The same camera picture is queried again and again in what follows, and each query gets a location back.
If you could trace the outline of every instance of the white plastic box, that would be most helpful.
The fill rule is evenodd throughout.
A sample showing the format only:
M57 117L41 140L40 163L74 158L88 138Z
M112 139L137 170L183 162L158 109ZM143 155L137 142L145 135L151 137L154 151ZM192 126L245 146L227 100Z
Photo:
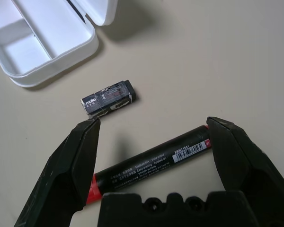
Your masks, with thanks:
M33 87L94 54L99 26L115 18L118 0L0 0L0 65Z

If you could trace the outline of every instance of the battery label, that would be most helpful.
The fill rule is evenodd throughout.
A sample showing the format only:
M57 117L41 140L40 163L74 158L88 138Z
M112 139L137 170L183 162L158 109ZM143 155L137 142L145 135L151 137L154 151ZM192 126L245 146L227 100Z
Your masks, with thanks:
M181 160L183 160L183 159L185 159L189 156L192 156L192 155L194 155L194 154L196 154L196 153L198 153L202 150L207 149L208 146L206 145L207 144L206 142L207 141L203 141L203 142L198 143L198 144L196 144L192 147L188 147L186 150L183 150L179 153L176 153L175 155L172 156L172 158L174 159L174 162L175 163L179 162L179 161L181 161Z

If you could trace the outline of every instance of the tabletop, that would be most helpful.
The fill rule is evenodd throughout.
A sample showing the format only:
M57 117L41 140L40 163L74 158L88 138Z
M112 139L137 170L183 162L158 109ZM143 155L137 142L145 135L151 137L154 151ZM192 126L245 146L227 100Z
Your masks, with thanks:
M284 0L120 0L92 57L35 88L0 67L0 227L13 226L49 156L88 118L80 99L130 80L139 100L101 120L95 171L217 116L242 127L284 177ZM212 152L122 192L166 201L224 190ZM71 226L97 226L100 202Z

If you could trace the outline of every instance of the container compartment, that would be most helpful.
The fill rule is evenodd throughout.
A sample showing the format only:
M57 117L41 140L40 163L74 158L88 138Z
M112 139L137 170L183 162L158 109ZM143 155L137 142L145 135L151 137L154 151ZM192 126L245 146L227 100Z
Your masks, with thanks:
M8 74L27 73L50 59L24 19L0 29L0 64Z
M14 0L52 58L88 41L94 31L66 0Z
M0 0L0 28L22 18L11 0Z

